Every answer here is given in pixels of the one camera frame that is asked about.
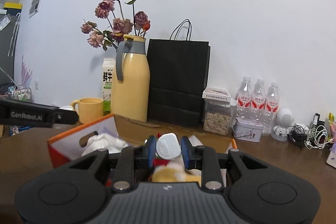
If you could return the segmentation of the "white power adapter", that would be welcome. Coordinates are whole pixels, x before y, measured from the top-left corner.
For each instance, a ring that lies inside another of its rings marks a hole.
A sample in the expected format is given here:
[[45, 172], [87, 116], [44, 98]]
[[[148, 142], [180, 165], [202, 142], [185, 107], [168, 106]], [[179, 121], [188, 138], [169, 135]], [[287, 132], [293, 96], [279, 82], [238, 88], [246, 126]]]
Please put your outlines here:
[[156, 154], [164, 160], [173, 160], [181, 156], [181, 146], [175, 133], [166, 133], [157, 139]]

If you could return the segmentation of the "white cloth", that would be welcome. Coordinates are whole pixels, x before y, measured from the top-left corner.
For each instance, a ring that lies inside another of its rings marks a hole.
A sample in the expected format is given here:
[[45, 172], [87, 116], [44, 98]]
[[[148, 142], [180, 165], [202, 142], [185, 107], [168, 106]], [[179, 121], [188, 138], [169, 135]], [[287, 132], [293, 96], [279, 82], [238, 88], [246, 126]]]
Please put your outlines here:
[[96, 151], [98, 149], [107, 149], [110, 154], [120, 153], [123, 148], [126, 148], [128, 146], [129, 144], [120, 138], [109, 135], [107, 133], [101, 133], [99, 135], [94, 135], [88, 139], [82, 156], [92, 153], [93, 151]]

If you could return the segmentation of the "red cardboard box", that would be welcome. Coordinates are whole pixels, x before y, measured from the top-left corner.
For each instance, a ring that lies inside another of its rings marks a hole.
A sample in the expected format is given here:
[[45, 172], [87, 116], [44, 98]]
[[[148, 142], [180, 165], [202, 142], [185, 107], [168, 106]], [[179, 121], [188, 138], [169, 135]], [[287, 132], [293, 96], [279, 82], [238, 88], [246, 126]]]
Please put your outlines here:
[[143, 123], [112, 114], [61, 132], [48, 139], [47, 145], [52, 166], [57, 168], [99, 148], [118, 153], [127, 144], [140, 146], [150, 135], [158, 138], [168, 133], [174, 133], [178, 139], [187, 136], [193, 146], [202, 144], [219, 153], [237, 147], [228, 136], [158, 122]]

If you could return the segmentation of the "yellow plush toy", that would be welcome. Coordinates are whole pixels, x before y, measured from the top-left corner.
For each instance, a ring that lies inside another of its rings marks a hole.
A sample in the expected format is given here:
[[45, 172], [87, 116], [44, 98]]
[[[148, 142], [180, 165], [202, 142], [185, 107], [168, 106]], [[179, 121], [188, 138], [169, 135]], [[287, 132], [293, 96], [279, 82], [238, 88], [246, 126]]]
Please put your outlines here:
[[197, 182], [201, 185], [201, 171], [187, 171], [181, 157], [173, 160], [155, 159], [152, 182]]

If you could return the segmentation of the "clear jar of seeds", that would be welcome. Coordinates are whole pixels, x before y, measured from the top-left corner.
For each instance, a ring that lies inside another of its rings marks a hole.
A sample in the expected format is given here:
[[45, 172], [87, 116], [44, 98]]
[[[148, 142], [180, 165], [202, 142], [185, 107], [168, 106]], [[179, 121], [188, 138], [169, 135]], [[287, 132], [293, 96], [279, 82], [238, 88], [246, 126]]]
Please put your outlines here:
[[203, 129], [226, 136], [232, 119], [232, 98], [228, 91], [206, 87], [202, 98], [205, 101]]

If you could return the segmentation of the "yellow thermos jug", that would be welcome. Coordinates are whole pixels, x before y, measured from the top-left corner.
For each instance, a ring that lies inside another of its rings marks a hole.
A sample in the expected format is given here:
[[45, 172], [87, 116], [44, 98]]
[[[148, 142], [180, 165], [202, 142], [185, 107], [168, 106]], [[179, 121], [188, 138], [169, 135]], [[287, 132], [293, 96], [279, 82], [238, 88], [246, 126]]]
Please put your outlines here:
[[146, 122], [150, 69], [145, 51], [146, 39], [124, 35], [116, 53], [112, 76], [111, 113]]

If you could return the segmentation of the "yellow ceramic mug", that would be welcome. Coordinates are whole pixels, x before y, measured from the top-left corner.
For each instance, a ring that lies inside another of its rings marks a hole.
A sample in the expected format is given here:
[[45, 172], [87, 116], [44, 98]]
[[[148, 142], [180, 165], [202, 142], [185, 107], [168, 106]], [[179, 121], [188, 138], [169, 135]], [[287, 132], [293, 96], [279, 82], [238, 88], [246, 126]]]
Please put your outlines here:
[[74, 100], [70, 106], [77, 112], [82, 124], [90, 123], [104, 116], [103, 100], [100, 98]]

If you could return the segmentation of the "water bottle middle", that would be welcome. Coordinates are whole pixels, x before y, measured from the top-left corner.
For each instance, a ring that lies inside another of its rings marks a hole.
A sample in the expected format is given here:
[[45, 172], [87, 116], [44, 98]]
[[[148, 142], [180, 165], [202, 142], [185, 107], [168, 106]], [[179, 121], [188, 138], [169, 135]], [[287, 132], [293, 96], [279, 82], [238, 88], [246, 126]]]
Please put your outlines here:
[[266, 103], [264, 80], [257, 79], [251, 95], [252, 117], [258, 122], [263, 122], [263, 110]]

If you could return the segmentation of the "water bottle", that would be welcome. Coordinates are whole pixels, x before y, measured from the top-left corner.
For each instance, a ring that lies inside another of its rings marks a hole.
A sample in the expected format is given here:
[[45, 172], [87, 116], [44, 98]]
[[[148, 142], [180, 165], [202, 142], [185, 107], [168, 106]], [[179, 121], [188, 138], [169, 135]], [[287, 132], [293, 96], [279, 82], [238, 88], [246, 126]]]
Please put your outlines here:
[[252, 117], [258, 122], [263, 122], [263, 110], [266, 103], [264, 80], [257, 79], [251, 95]]
[[270, 135], [272, 123], [280, 102], [278, 83], [272, 82], [266, 94], [264, 134]]
[[239, 118], [251, 118], [252, 88], [251, 78], [244, 76], [236, 96], [236, 116]]

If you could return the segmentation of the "water bottle left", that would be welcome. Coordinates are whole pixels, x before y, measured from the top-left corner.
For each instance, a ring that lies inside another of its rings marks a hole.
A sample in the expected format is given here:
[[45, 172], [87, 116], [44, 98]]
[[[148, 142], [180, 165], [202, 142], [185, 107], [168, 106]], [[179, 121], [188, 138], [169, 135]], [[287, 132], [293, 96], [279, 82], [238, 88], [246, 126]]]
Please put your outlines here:
[[236, 116], [239, 118], [251, 118], [252, 88], [251, 78], [244, 76], [236, 96]]

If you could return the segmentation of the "white robot figurine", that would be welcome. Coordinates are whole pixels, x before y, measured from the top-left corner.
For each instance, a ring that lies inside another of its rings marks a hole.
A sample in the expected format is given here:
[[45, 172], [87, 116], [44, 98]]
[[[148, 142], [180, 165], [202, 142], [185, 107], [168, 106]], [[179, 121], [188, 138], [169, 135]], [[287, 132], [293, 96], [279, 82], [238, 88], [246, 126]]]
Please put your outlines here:
[[276, 115], [276, 124], [272, 129], [271, 137], [277, 141], [287, 141], [289, 127], [293, 124], [294, 117], [290, 109], [282, 108]]

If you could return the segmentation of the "water bottle right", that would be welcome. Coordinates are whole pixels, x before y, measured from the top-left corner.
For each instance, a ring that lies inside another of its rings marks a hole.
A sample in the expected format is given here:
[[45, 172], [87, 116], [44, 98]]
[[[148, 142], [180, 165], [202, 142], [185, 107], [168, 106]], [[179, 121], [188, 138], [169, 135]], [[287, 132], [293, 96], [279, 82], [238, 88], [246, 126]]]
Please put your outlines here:
[[280, 102], [278, 83], [272, 82], [266, 94], [264, 134], [270, 135], [272, 123]]

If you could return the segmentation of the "white milk carton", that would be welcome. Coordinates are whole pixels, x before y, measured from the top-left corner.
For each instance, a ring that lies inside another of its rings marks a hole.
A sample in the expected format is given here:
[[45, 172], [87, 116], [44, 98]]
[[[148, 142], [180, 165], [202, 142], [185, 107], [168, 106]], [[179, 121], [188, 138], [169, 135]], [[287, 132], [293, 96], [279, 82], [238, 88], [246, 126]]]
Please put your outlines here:
[[101, 97], [103, 100], [104, 115], [110, 114], [110, 102], [112, 96], [112, 77], [115, 67], [115, 58], [105, 57], [102, 64]]

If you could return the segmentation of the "black paper shopping bag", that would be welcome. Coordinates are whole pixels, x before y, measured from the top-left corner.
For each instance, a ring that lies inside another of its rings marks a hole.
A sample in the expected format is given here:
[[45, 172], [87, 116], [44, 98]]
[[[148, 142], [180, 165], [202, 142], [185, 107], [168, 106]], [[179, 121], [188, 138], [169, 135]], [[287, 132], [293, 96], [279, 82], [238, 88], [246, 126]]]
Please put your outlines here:
[[192, 24], [185, 19], [169, 39], [149, 41], [149, 120], [191, 128], [201, 123], [211, 47], [209, 42], [192, 40], [191, 34]]

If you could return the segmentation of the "purple tissue pack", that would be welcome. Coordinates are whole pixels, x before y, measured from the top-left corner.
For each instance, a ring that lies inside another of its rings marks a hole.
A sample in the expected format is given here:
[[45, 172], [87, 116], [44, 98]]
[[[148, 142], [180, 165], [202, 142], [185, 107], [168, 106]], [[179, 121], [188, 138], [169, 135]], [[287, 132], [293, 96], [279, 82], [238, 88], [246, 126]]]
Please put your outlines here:
[[329, 166], [332, 166], [333, 168], [336, 168], [336, 148], [335, 144], [332, 145], [330, 149], [329, 156], [327, 157], [326, 164]]

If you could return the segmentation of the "dried pink rose bouquet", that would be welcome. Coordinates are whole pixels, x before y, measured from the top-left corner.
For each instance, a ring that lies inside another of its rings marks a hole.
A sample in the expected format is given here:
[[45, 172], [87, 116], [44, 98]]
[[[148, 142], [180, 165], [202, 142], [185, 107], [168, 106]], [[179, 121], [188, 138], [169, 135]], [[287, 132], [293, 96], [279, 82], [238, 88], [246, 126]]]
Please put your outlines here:
[[107, 51], [109, 47], [117, 49], [124, 36], [134, 34], [144, 38], [151, 28], [151, 22], [143, 11], [135, 10], [136, 0], [125, 2], [131, 7], [131, 18], [127, 18], [123, 12], [121, 0], [102, 0], [95, 8], [94, 15], [98, 19], [108, 22], [106, 29], [98, 28], [97, 23], [85, 21], [80, 29], [87, 34], [87, 43], [93, 48], [102, 48]]

